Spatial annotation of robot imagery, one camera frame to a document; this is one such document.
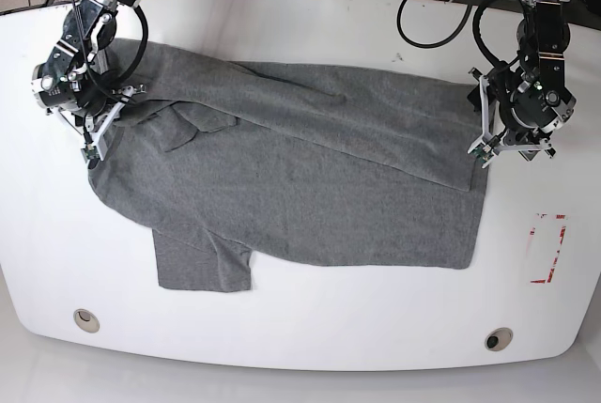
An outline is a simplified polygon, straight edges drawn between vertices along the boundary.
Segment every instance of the circular hole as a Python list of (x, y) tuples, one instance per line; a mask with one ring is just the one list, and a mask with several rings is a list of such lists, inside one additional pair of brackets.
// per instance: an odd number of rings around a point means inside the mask
[(488, 349), (493, 349), (499, 344), (499, 338), (496, 335), (491, 335), (486, 340), (486, 346)]
[(78, 309), (73, 314), (75, 324), (87, 333), (97, 333), (100, 329), (98, 319), (85, 309)]
[(90, 321), (92, 319), (90, 313), (87, 311), (79, 311), (77, 314), (83, 321)]
[(514, 338), (514, 333), (509, 328), (499, 328), (490, 333), (485, 339), (485, 347), (489, 351), (506, 349)]

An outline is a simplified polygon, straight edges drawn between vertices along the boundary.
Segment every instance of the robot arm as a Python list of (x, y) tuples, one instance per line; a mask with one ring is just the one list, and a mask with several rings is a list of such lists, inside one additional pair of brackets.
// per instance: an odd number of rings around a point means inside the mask
[[(69, 111), (83, 128), (82, 152), (90, 166), (104, 159), (102, 136), (131, 97), (144, 89), (121, 85), (139, 63), (147, 42), (147, 24), (140, 0), (79, 0), (63, 23), (63, 34), (45, 63), (34, 70), (33, 90), (38, 103), (48, 111)], [(133, 7), (143, 27), (140, 50), (121, 75), (94, 70), (99, 52), (113, 41), (118, 5)]]
[[(36, 67), (33, 87), (39, 104), (51, 111), (70, 111), (83, 128), (83, 153), (93, 166), (104, 158), (101, 135), (106, 123), (118, 117), (131, 96), (143, 88), (122, 88), (142, 58), (147, 41), (140, 0), (80, 0), (63, 25), (63, 35), (48, 60)], [(485, 166), (501, 152), (519, 151), (531, 160), (539, 151), (555, 154), (550, 135), (574, 113), (576, 100), (565, 88), (563, 52), (569, 43), (569, 28), (562, 16), (562, 3), (569, 0), (520, 0), (524, 21), (517, 29), (519, 67), (495, 57), (480, 36), (480, 19), (485, 9), (497, 0), (485, 0), (473, 19), (476, 44), (493, 66), (486, 76), (478, 70), (472, 75), (479, 85), (469, 100), (481, 110), (482, 135), (470, 148)], [(143, 26), (140, 51), (131, 66), (120, 76), (98, 74), (93, 65), (99, 52), (113, 40), (118, 4), (133, 7)], [(489, 131), (488, 105), (498, 103), (502, 133)]]
[[(472, 75), (479, 85), (469, 100), (482, 110), (483, 134), (472, 144), (470, 153), (482, 159), (484, 166), (505, 150), (518, 151), (530, 161), (541, 150), (555, 155), (551, 134), (574, 113), (576, 99), (565, 88), (563, 52), (570, 31), (562, 15), (562, 4), (569, 0), (521, 0), (524, 21), (517, 29), (519, 67), (515, 71), (501, 62), (480, 37), (480, 19), (496, 0), (485, 0), (473, 20), (476, 44), (493, 66), (487, 76), (478, 70)], [(485, 105), (499, 103), (499, 115), (505, 129), (499, 135), (488, 131)]]

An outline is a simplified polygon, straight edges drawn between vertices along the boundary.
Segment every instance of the t-shirt sleeve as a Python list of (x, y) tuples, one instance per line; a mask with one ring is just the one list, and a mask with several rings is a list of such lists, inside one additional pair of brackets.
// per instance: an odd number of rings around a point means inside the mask
[(251, 290), (252, 250), (204, 230), (191, 246), (152, 231), (159, 286), (173, 290)]

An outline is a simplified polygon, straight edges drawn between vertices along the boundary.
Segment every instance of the gray t-shirt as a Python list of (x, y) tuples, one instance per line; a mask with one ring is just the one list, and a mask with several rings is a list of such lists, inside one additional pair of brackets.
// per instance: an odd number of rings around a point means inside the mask
[[(113, 63), (137, 43), (118, 40)], [(89, 180), (154, 231), (159, 284), (251, 288), (252, 250), (306, 264), (469, 266), (486, 172), (470, 89), (357, 68), (235, 65), (149, 44)]]

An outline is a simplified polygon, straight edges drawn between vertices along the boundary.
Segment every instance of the white table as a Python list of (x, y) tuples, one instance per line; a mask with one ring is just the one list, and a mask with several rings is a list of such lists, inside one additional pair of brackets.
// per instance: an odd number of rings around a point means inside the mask
[[(226, 60), (363, 66), (463, 83), (473, 82), (472, 66), (487, 70), (469, 30), (434, 51), (404, 43), (394, 24), (399, 3), (144, 0), (143, 8), (151, 40)], [(122, 11), (118, 35), (137, 38), (135, 16)], [(462, 11), (414, 0), (404, 25), (417, 40), (440, 39)], [(319, 268), (254, 254), (254, 290), (225, 295), (157, 285), (150, 231), (96, 199), (77, 139), (36, 105), (31, 72), (66, 13), (0, 18), (0, 264), (29, 331), (186, 361), (314, 370), (509, 363), (572, 345), (601, 271), (601, 33), (572, 28), (567, 85), (577, 113), (553, 136), (556, 158), (526, 163), (506, 154), (491, 166), (468, 269)], [(514, 54), (518, 20), (486, 13), (485, 40), (498, 55)], [(548, 260), (545, 243), (526, 254), (536, 213), (568, 216), (548, 284), (531, 283)], [(75, 325), (78, 308), (98, 316), (98, 333)], [(486, 350), (499, 327), (513, 330), (512, 344)]]

